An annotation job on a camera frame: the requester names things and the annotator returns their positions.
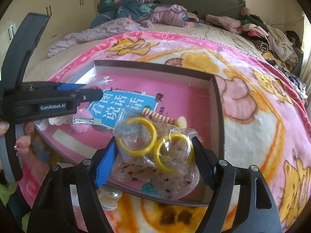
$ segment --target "blue label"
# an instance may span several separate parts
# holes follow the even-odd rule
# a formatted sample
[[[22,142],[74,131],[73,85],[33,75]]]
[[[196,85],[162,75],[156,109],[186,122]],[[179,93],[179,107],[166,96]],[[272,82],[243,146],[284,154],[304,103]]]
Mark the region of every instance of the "blue label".
[[[155,110],[157,106],[155,96],[146,93],[126,92],[105,89],[103,98],[92,102],[88,108],[94,118],[101,119],[101,124],[113,129],[121,109],[139,113],[144,107]]]

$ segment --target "white strip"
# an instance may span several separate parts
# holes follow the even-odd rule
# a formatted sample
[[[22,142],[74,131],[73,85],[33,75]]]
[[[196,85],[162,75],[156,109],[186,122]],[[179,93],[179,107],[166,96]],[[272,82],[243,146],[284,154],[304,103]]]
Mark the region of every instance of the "white strip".
[[[81,142],[60,129],[57,129],[52,137],[63,146],[66,146],[68,149],[86,158],[92,158],[96,152],[96,149],[82,144]]]

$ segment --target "beige spiral toy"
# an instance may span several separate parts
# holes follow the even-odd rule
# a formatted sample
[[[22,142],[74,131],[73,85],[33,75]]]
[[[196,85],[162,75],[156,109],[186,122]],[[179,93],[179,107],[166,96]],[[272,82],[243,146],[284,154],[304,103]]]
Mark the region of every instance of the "beige spiral toy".
[[[148,108],[143,108],[140,115],[142,117],[149,117],[149,119],[155,123],[168,123],[168,124],[180,127],[180,128],[187,128],[187,121],[184,116],[175,120],[175,119],[166,117],[162,114],[159,114],[155,111],[152,111],[151,109],[148,109]]]

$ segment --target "curtain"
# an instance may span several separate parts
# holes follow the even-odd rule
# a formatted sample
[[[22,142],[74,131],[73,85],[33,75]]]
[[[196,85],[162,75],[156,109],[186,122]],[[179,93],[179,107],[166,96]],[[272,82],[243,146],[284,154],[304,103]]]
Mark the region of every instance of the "curtain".
[[[302,42],[302,51],[304,59],[301,65],[300,79],[306,84],[306,94],[311,95],[311,24],[306,16],[304,16],[304,38]]]

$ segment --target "pink pom-pom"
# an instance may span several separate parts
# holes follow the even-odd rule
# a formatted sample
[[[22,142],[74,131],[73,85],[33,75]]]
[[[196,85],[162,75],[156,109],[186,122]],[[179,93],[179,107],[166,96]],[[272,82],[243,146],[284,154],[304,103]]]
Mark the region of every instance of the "pink pom-pom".
[[[77,113],[73,115],[73,118],[93,118],[92,114],[87,109],[78,109]],[[77,133],[85,133],[92,127],[90,124],[71,124],[71,127]]]

